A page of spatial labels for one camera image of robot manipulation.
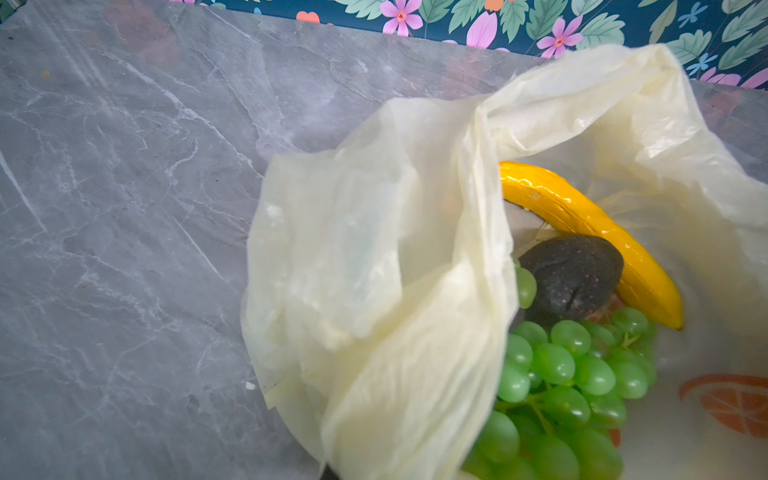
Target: translucent yellow plastic bag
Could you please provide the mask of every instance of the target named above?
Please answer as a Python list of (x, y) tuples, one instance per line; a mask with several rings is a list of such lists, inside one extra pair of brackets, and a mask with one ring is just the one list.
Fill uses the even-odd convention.
[(335, 151), (276, 156), (243, 298), (267, 405), (344, 480), (463, 476), (518, 307), (510, 232), (530, 228), (505, 218), (499, 161), (568, 179), (683, 294), (687, 327), (660, 336), (660, 381), (629, 406), (623, 478), (760, 478), (766, 440), (677, 394), (768, 376), (768, 187), (663, 46), (575, 52), (490, 96), (392, 100)]

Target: table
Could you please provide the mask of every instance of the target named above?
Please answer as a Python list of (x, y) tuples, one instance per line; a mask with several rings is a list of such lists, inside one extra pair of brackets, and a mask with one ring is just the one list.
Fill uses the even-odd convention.
[[(156, 0), (31, 0), (0, 28), (0, 471), (314, 479), (240, 335), (273, 154), (393, 97), (543, 60)], [(694, 83), (768, 181), (768, 94)]]

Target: floral pattern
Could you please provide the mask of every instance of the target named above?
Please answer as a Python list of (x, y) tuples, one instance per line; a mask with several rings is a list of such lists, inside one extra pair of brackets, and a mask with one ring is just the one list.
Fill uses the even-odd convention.
[(768, 88), (768, 0), (173, 1), (553, 59), (666, 43), (693, 79)]

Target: black fruit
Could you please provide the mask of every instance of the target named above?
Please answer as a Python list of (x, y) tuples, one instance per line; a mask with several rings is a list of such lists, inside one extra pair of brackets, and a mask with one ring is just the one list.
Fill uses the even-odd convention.
[(525, 319), (550, 329), (560, 319), (583, 319), (603, 306), (616, 289), (624, 258), (600, 237), (556, 237), (520, 257), (538, 291)]

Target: blue flower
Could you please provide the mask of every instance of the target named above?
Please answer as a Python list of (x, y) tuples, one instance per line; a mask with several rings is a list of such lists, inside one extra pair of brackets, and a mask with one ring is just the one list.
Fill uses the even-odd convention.
[(717, 58), (718, 55), (713, 55), (710, 57), (710, 54), (705, 53), (704, 55), (701, 55), (699, 57), (699, 63), (694, 63), (692, 65), (688, 65), (685, 69), (690, 70), (690, 73), (688, 76), (695, 74), (699, 70), (707, 70), (710, 67), (710, 62), (714, 61), (715, 58)]
[(701, 2), (694, 3), (694, 6), (690, 8), (690, 13), (681, 15), (680, 18), (677, 19), (678, 22), (683, 22), (680, 24), (678, 28), (684, 27), (688, 22), (690, 23), (696, 23), (696, 20), (699, 19), (698, 15), (703, 12), (704, 10), (707, 10), (707, 6), (701, 6)]

